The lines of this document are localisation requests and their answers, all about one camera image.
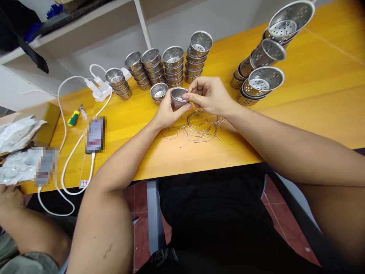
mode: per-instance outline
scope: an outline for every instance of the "wooden table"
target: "wooden table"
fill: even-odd
[[[250,108],[331,138],[351,149],[365,147],[365,24],[360,11],[355,1],[346,0],[318,8],[313,20],[289,45],[287,59],[276,65],[285,73],[284,84]],[[238,90],[230,86],[232,74],[256,48],[266,27],[267,24],[216,41],[208,55],[203,75],[221,77],[228,92],[235,98]],[[94,173],[157,111],[158,107],[149,91],[139,89],[133,79],[129,80],[129,84],[133,91],[132,98],[122,101],[113,95],[101,113],[107,119],[106,146],[105,151],[96,156]],[[62,97],[61,103],[67,120],[80,103],[91,114],[96,113],[105,102],[95,103],[90,91],[85,89]],[[186,141],[183,136],[167,140],[159,134],[143,158],[135,180],[262,161],[228,122],[225,121],[222,127],[223,130],[218,132],[222,141],[215,138],[204,143],[189,142],[183,148],[180,148]],[[68,128],[59,161],[59,178],[82,128],[80,122],[75,128]],[[60,118],[51,146],[59,146],[62,138]],[[89,177],[91,155],[85,155],[84,150],[84,144],[81,144],[68,165],[65,176],[67,187],[79,186],[80,180]],[[27,193],[37,191],[33,183],[21,184]],[[43,191],[54,189],[54,182],[51,182]]]

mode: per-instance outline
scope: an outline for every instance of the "red floor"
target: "red floor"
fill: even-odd
[[[146,181],[137,183],[125,190],[125,198],[130,208],[131,219],[138,217],[134,226],[134,273],[144,265],[150,257],[148,242],[148,213]],[[274,227],[285,241],[302,257],[319,265],[297,221],[270,178],[262,199],[267,211],[274,221]],[[166,243],[171,240],[171,227],[163,220]]]

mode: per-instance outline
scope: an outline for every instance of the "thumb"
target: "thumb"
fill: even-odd
[[[186,105],[183,105],[181,108],[178,108],[174,113],[179,118],[182,116],[185,112],[187,112],[191,108],[191,104],[187,103]]]
[[[204,106],[204,102],[206,100],[206,98],[204,96],[201,96],[201,95],[196,94],[196,93],[191,93],[191,92],[183,94],[182,99],[191,101],[191,102],[193,102],[195,104],[198,104],[202,107]]]

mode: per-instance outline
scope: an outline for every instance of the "smartphone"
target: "smartphone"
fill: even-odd
[[[105,123],[105,117],[97,117],[90,121],[87,131],[86,154],[104,150]]]

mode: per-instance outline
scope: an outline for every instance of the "sticker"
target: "sticker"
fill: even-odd
[[[83,180],[80,182],[80,188],[85,188],[87,186],[87,183],[89,182],[89,180]]]

